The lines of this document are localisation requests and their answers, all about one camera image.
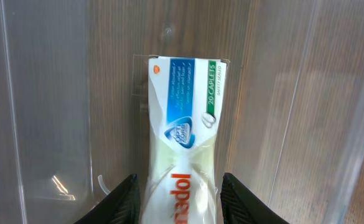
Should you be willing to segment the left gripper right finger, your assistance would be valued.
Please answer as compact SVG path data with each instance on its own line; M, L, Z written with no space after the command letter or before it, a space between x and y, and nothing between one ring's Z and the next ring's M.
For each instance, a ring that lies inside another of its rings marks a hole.
M288 224L229 172L223 175L220 199L224 224Z

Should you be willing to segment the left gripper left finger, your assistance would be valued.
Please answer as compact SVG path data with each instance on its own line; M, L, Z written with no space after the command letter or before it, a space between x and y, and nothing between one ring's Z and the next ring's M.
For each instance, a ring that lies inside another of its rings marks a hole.
M131 174L75 224L138 224L140 209L138 177Z

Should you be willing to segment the Panadol medicine box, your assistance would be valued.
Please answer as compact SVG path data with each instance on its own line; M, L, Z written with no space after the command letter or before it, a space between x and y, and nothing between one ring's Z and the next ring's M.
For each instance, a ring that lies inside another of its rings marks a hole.
M225 59L148 60L149 173L141 223L215 223Z

